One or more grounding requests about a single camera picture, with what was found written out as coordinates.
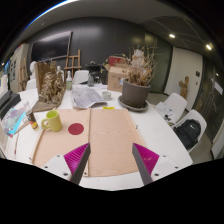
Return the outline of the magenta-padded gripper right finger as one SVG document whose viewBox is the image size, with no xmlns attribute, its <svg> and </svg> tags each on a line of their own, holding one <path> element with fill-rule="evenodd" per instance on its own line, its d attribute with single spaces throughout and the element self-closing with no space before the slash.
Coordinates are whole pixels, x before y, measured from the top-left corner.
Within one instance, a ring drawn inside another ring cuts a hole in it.
<svg viewBox="0 0 224 224">
<path fill-rule="evenodd" d="M 144 185 L 150 184 L 180 169 L 180 166 L 168 155 L 158 155 L 137 143 L 134 143 L 132 146 L 132 154 Z"/>
</svg>

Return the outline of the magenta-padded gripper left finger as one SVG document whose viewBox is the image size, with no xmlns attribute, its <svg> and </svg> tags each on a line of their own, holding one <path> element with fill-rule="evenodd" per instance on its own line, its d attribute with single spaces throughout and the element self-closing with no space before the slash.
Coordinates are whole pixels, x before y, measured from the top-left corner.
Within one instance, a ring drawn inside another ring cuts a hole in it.
<svg viewBox="0 0 224 224">
<path fill-rule="evenodd" d="M 42 169 L 78 185 L 90 153 L 90 144 L 86 143 L 65 155 L 55 155 Z"/>
</svg>

